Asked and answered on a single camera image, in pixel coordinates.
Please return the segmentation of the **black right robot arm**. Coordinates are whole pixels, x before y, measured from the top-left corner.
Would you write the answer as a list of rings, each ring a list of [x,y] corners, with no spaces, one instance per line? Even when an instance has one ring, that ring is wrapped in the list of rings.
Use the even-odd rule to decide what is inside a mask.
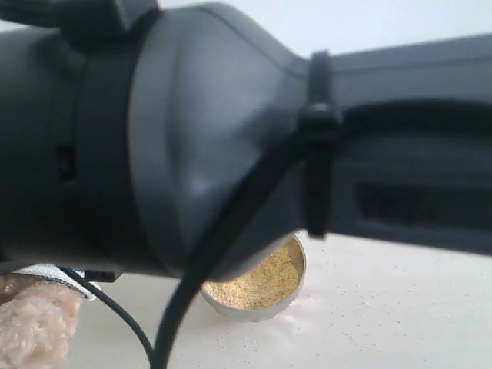
[[[299,230],[491,252],[491,37],[300,58],[235,8],[1,33],[1,258],[224,280]]]

